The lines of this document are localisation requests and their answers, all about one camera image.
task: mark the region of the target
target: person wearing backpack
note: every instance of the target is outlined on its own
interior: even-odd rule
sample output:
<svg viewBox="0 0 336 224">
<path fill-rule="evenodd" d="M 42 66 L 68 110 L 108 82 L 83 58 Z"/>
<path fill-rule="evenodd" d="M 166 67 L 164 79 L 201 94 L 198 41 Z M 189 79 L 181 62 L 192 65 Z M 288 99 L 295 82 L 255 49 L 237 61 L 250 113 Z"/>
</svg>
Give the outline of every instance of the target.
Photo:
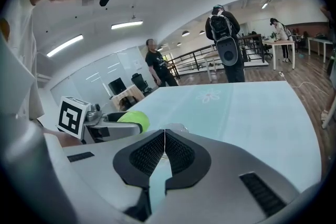
<svg viewBox="0 0 336 224">
<path fill-rule="evenodd" d="M 275 18 L 271 18 L 270 20 L 270 25 L 274 25 L 276 31 L 277 31 L 277 35 L 280 36 L 281 40 L 290 40 L 293 41 L 293 37 L 292 37 L 292 33 L 290 32 L 290 30 L 288 30 L 286 28 L 286 26 L 284 26 L 281 22 L 279 22 L 278 20 L 276 20 Z M 288 59 L 288 45 L 281 45 L 282 47 L 282 54 L 283 54 L 283 62 L 289 62 Z"/>
<path fill-rule="evenodd" d="M 238 51 L 238 59 L 234 65 L 227 66 L 223 64 L 225 68 L 225 74 L 226 74 L 227 80 L 229 83 L 245 82 L 244 61 L 243 61 L 242 53 L 241 53 L 238 38 L 237 38 L 237 34 L 240 31 L 240 25 L 237 22 L 236 18 L 233 16 L 233 14 L 225 11 L 222 5 L 216 5 L 213 8 L 212 15 L 216 16 L 218 14 L 223 15 L 229 20 L 229 23 L 231 24 L 231 29 L 232 29 L 231 37 L 235 41 L 237 51 Z M 212 27 L 210 25 L 210 20 L 211 18 L 209 17 L 205 24 L 206 37 L 210 40 L 213 40 L 216 44 L 217 41 L 215 40 L 215 37 L 213 35 Z"/>
</svg>

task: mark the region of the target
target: black t-shirt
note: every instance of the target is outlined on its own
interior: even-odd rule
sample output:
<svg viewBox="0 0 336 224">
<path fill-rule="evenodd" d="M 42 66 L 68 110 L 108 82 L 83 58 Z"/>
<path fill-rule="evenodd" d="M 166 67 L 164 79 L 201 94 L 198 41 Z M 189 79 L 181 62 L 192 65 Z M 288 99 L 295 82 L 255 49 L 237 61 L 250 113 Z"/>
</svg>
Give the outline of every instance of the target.
<svg viewBox="0 0 336 224">
<path fill-rule="evenodd" d="M 159 53 L 158 51 L 155 53 L 150 51 L 147 52 L 146 63 L 149 67 L 153 66 L 158 77 L 164 77 L 168 72 L 166 63 L 163 60 L 161 53 Z"/>
</svg>

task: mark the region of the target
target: yellow tennis ball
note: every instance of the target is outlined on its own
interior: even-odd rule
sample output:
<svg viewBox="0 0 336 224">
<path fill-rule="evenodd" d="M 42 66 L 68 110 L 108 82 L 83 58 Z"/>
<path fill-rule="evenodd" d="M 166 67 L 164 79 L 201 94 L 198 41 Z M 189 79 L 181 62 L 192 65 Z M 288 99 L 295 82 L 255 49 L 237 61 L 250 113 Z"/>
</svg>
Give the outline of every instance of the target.
<svg viewBox="0 0 336 224">
<path fill-rule="evenodd" d="M 139 123 L 142 126 L 142 133 L 146 132 L 150 125 L 148 117 L 141 111 L 129 111 L 117 122 Z"/>
</svg>

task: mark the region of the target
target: light blue tabletop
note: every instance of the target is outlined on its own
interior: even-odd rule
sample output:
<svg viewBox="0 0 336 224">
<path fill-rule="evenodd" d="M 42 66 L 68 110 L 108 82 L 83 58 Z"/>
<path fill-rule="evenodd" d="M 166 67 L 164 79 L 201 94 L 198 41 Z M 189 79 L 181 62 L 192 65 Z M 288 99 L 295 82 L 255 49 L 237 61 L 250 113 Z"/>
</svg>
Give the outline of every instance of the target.
<svg viewBox="0 0 336 224">
<path fill-rule="evenodd" d="M 149 130 L 182 123 L 190 133 L 239 146 L 284 175 L 300 192 L 321 179 L 314 128 L 286 81 L 159 88 L 131 110 L 149 117 Z M 160 173 L 169 178 L 167 163 L 162 160 L 152 177 Z"/>
</svg>

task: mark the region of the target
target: glass wall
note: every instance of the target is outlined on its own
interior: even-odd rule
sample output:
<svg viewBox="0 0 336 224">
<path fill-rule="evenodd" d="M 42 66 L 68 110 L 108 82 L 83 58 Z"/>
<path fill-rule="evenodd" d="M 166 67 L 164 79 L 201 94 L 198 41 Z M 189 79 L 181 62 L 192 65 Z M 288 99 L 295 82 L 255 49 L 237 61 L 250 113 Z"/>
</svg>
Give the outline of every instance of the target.
<svg viewBox="0 0 336 224">
<path fill-rule="evenodd" d="M 138 47 L 129 48 L 95 61 L 61 81 L 51 89 L 52 96 L 59 105 L 62 96 L 73 96 L 90 103 L 98 103 L 104 113 L 115 112 L 110 101 L 113 92 L 109 83 L 121 78 L 126 87 L 131 86 L 132 76 L 142 75 L 149 87 L 155 82 L 149 73 Z"/>
</svg>

